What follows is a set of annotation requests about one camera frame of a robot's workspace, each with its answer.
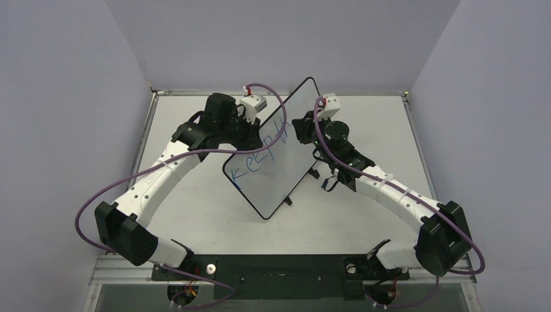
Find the black framed whiteboard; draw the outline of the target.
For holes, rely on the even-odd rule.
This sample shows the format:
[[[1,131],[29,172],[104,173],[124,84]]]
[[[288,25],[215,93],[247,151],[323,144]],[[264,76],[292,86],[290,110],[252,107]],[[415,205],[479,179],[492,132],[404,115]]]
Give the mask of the black framed whiteboard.
[[[260,114],[260,139],[267,145],[284,130],[281,138],[261,152],[232,155],[222,166],[226,178],[263,220],[273,216],[316,163],[314,146],[299,143],[292,121],[312,110],[319,96],[314,78],[306,78],[285,99],[286,121],[278,100],[269,97],[268,112]]]

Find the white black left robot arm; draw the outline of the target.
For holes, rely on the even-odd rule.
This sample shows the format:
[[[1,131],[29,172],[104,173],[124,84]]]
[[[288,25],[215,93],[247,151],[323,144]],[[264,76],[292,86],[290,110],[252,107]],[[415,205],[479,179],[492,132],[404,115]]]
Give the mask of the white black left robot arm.
[[[173,239],[159,238],[147,227],[170,192],[211,150],[221,144],[239,151],[263,146],[257,114],[266,106],[260,95],[236,100],[211,94],[205,108],[176,129],[150,172],[112,203],[103,201],[95,208],[101,242],[135,266],[162,263],[177,279],[189,278],[194,270],[191,250]]]

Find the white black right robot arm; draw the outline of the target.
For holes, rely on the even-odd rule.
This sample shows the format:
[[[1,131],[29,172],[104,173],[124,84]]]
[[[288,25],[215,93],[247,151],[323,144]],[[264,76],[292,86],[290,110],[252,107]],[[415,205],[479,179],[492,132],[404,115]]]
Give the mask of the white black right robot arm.
[[[338,182],[372,198],[404,221],[417,237],[407,242],[381,241],[367,253],[366,268],[382,278],[397,268],[422,267],[434,276],[453,272],[471,249],[470,230],[463,208],[443,204],[397,181],[348,142],[349,127],[330,119],[314,120],[312,111],[292,121],[301,144],[313,144],[313,156],[326,163]]]

